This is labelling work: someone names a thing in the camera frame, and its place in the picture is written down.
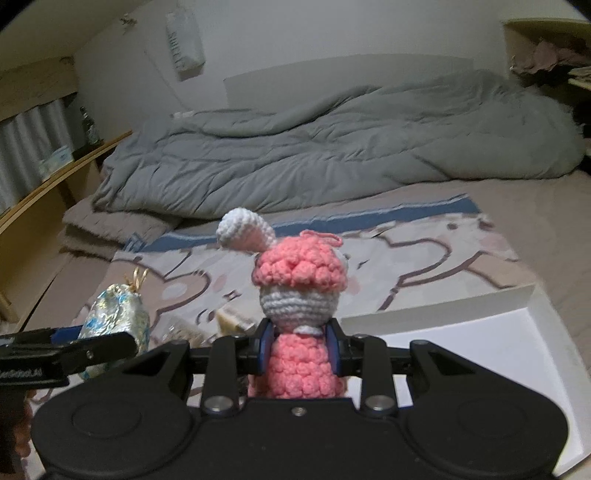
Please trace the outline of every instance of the white bag hanging on wall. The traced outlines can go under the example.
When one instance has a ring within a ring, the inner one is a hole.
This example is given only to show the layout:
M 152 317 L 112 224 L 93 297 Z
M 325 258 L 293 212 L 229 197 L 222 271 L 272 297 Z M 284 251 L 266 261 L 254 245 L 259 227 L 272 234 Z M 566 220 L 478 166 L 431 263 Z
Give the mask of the white bag hanging on wall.
M 197 18 L 193 10 L 179 6 L 167 14 L 166 32 L 177 72 L 186 72 L 205 63 Z

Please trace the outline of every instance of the white wall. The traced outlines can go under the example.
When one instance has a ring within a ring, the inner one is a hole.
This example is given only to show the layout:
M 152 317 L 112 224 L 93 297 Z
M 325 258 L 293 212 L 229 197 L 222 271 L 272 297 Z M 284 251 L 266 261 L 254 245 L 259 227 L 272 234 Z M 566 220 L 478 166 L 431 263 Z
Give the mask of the white wall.
M 152 0 L 103 30 L 75 57 L 80 103 L 105 138 L 151 115 L 226 106 L 222 80 L 295 61 L 364 53 L 423 53 L 475 59 L 503 71 L 498 21 L 506 0 L 198 0 L 206 64 L 180 82 L 165 36 L 177 0 Z

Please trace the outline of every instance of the wooden bed frame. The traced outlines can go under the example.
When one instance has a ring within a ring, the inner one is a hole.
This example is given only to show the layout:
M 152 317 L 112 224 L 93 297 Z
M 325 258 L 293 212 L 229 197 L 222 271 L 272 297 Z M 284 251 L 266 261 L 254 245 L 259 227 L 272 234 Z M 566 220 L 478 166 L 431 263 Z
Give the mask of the wooden bed frame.
M 97 161 L 111 155 L 128 131 L 55 172 L 0 216 L 0 314 L 23 327 L 64 267 L 57 235 L 64 212 L 100 183 Z

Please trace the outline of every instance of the wooden board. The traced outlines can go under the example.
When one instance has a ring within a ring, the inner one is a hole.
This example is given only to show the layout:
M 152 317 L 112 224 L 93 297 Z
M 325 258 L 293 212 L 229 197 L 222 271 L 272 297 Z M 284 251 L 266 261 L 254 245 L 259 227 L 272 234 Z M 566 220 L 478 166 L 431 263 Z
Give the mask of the wooden board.
M 499 13 L 499 18 L 502 21 L 532 17 L 585 20 L 585 17 L 566 0 L 509 0 L 504 3 L 505 5 Z
M 18 323 L 18 315 L 12 308 L 12 303 L 2 291 L 0 291 L 0 316 L 8 323 Z
M 505 26 L 520 32 L 536 43 L 540 37 L 551 40 L 552 36 L 564 34 L 591 41 L 591 23 L 583 20 L 529 18 L 509 20 Z
M 524 59 L 531 55 L 537 42 L 515 30 L 510 25 L 505 25 L 505 47 L 507 52 L 507 71 L 511 71 L 514 59 Z
M 70 192 L 75 203 L 94 194 L 100 185 L 100 173 L 95 162 L 90 162 L 88 168 L 81 168 L 62 182 Z
M 0 291 L 11 304 L 12 321 L 28 317 L 59 273 L 58 233 L 65 211 L 60 193 L 51 190 L 0 235 Z
M 72 57 L 41 60 L 0 72 L 0 121 L 78 90 Z
M 582 80 L 577 80 L 577 79 L 569 79 L 569 83 L 571 85 L 575 85 L 577 87 L 584 88 L 586 90 L 591 90 L 591 82 L 584 82 Z

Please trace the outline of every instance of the glass bottle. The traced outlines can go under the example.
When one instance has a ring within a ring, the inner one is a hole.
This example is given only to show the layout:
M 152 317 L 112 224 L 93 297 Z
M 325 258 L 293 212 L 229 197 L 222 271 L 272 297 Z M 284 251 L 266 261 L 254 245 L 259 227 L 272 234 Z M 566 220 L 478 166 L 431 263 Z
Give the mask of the glass bottle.
M 100 135 L 96 128 L 95 121 L 83 106 L 80 107 L 80 112 L 82 112 L 82 130 L 84 130 L 86 145 L 98 147 L 100 145 Z

